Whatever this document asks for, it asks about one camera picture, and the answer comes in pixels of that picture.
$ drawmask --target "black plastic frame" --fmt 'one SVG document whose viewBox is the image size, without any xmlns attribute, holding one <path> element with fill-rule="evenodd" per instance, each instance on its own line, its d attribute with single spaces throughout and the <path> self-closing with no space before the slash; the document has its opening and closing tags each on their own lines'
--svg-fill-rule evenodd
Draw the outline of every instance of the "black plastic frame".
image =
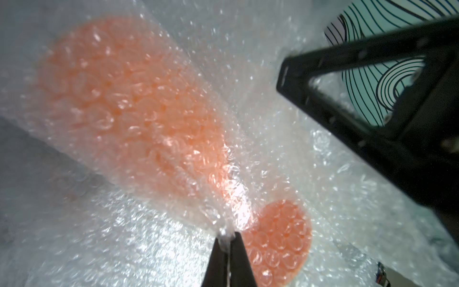
<svg viewBox="0 0 459 287">
<path fill-rule="evenodd" d="M 384 127 L 370 126 L 309 84 L 326 73 L 416 56 L 425 67 Z M 416 202 L 455 218 L 447 228 L 459 241 L 459 158 L 441 147 L 459 136 L 459 18 L 288 57 L 276 88 Z"/>
</svg>

